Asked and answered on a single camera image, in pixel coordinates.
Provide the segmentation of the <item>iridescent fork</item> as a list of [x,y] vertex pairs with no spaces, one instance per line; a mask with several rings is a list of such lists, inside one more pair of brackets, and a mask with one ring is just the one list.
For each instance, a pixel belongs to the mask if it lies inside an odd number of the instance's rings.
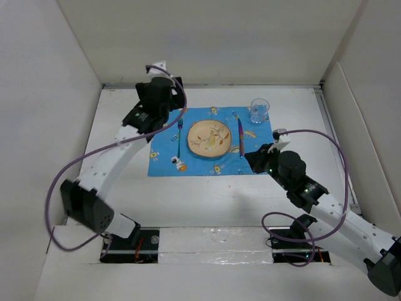
[[180,141],[181,141],[181,132],[182,132],[182,128],[183,128],[183,118],[180,118],[178,121],[178,130],[179,130],[179,138],[178,138],[178,148],[177,148],[177,158],[180,159]]

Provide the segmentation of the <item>iridescent knife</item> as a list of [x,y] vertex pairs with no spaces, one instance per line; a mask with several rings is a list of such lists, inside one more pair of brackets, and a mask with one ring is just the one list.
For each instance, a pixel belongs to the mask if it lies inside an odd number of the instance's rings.
[[238,114],[233,111],[232,112],[233,117],[237,120],[237,127],[238,127],[238,133],[239,133],[239,155],[240,158],[244,157],[244,131],[242,127],[242,122],[241,119],[239,118]]

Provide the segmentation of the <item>beige floral plate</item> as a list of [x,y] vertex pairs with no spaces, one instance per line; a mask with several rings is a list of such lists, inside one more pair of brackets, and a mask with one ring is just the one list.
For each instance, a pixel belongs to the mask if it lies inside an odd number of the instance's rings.
[[191,153],[197,156],[222,157],[231,148],[231,130],[218,120],[201,120],[189,129],[187,144]]

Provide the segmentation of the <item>clear plastic cup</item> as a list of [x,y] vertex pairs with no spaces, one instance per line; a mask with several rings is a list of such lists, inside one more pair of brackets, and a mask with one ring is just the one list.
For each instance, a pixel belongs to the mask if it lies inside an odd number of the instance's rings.
[[250,119],[255,124],[269,121],[270,104],[263,98],[256,98],[251,102]]

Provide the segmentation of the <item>blue patterned cloth placemat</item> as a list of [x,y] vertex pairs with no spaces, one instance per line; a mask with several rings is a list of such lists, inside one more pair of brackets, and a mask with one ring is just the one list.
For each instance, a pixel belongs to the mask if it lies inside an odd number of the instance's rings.
[[[242,122],[244,131],[244,153],[254,152],[263,144],[273,142],[270,120],[255,124],[250,119],[248,107],[204,107],[188,108],[183,118],[180,141],[180,159],[177,158],[179,130],[174,125],[157,134],[150,146],[148,175],[151,177],[168,176],[233,176],[252,174],[249,164],[239,155],[239,133],[235,111]],[[201,120],[218,120],[225,123],[232,134],[229,151],[218,158],[197,156],[189,150],[187,134],[192,125]]]

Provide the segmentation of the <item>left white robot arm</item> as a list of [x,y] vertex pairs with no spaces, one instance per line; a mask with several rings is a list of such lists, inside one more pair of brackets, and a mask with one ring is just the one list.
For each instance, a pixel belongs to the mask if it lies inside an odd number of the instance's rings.
[[67,216],[95,233],[118,236],[125,248],[139,243],[140,225],[118,214],[106,202],[113,183],[136,153],[167,123],[169,113],[184,108],[185,96],[179,77],[153,77],[135,86],[139,102],[122,120],[114,147],[102,151],[89,170],[60,187]]

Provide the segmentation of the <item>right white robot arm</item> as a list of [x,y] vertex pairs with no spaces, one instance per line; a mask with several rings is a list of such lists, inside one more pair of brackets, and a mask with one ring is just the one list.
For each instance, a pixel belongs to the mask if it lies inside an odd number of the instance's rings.
[[370,282],[391,297],[400,293],[400,239],[340,204],[324,186],[308,177],[306,163],[293,151],[279,151],[264,144],[244,155],[256,174],[268,173],[293,205],[305,211],[303,223],[289,238],[303,247],[313,238],[318,244],[354,264]]

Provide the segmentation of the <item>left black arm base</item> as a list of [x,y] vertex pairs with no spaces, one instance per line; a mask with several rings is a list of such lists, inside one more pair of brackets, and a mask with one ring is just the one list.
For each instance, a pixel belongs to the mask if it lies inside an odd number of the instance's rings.
[[142,228],[136,243],[131,246],[125,239],[111,235],[102,241],[102,263],[153,264],[159,260],[160,228]]

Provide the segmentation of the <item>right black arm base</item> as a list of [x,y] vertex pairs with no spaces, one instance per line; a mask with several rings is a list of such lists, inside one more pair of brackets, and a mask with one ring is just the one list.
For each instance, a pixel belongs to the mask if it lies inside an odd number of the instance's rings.
[[[289,226],[270,227],[270,230],[278,236],[289,239],[304,240],[308,238],[307,232],[297,221],[293,221]],[[303,266],[308,260],[311,260],[312,263],[331,264],[330,254],[325,249],[316,246],[315,254],[312,254],[311,243],[294,243],[269,235],[265,244],[272,250],[273,263]]]

